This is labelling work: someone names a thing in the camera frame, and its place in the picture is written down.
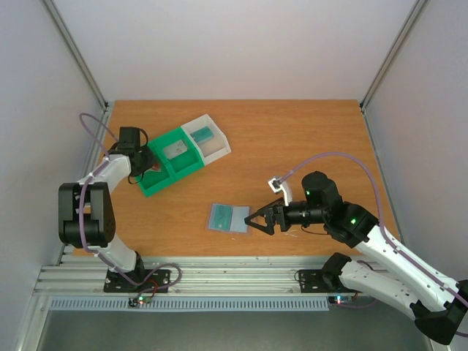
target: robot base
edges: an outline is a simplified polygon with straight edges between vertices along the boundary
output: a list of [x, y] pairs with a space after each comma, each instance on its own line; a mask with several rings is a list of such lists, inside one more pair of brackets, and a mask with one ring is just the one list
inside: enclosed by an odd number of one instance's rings
[[[134, 282], [141, 282], [148, 274], [150, 274], [151, 271], [151, 269], [145, 269], [145, 266], [143, 265], [143, 260], [141, 259], [141, 256], [137, 253], [137, 262], [135, 264], [135, 269], [125, 274]], [[170, 270], [158, 269], [151, 275], [149, 279], [154, 280], [156, 284], [158, 284], [158, 287], [167, 285], [170, 283]], [[119, 273], [107, 270], [103, 290], [105, 293], [138, 293], [141, 290], [151, 288], [154, 288], [154, 284], [152, 282], [145, 282], [144, 284], [135, 286], [129, 283]], [[156, 293], [167, 293], [167, 290], [167, 287], [158, 289]]]

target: white plastic tray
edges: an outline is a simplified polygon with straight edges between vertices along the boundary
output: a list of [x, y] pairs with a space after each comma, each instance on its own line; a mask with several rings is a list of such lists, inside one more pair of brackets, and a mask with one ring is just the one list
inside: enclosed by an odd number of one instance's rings
[[[190, 134], [202, 129], [203, 127], [208, 127], [211, 132], [213, 132], [214, 136], [212, 139], [198, 145]], [[231, 147], [227, 142], [226, 135], [224, 135], [221, 129], [214, 123], [213, 119], [211, 119], [207, 114], [183, 124], [181, 128], [197, 148], [205, 165], [209, 165], [213, 161], [216, 161], [231, 152]]]

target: black mounting plate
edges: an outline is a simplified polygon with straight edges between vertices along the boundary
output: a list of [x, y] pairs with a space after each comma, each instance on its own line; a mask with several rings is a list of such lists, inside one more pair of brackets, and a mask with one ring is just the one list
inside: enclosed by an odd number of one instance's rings
[[295, 279], [301, 288], [301, 293], [356, 293], [356, 290], [342, 287], [340, 289], [331, 289], [323, 281], [322, 271], [320, 269], [300, 269], [295, 272]]
[[[151, 271], [152, 271], [151, 269], [145, 269], [144, 276], [147, 276]], [[136, 287], [133, 284], [130, 284], [119, 273], [111, 272], [109, 270], [107, 270], [107, 275], [105, 278], [106, 280], [105, 280], [104, 289], [103, 289], [105, 293], [108, 293], [108, 292], [109, 293], [119, 293], [119, 292], [120, 293], [130, 293], [130, 292], [138, 293], [144, 289], [154, 288], [154, 284], [152, 282], [145, 282], [144, 284]], [[152, 274], [151, 278], [149, 279], [154, 280], [156, 284], [158, 284], [158, 287], [169, 284], [170, 283], [170, 270], [158, 269], [156, 272]], [[158, 289], [156, 291], [156, 294], [167, 293], [167, 289], [168, 288]]]

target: metal floor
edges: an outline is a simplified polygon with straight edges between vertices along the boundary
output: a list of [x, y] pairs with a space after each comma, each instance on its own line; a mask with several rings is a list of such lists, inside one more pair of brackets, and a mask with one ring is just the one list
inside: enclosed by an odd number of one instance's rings
[[430, 350], [411, 320], [378, 303], [329, 312], [49, 312], [38, 350]]

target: vent grille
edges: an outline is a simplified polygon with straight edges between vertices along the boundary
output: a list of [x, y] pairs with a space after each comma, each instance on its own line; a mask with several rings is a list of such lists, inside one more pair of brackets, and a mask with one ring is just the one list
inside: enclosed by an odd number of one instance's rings
[[328, 311], [326, 297], [305, 298], [173, 298], [157, 296], [152, 302], [132, 308], [128, 298], [55, 297], [50, 310], [55, 311]]

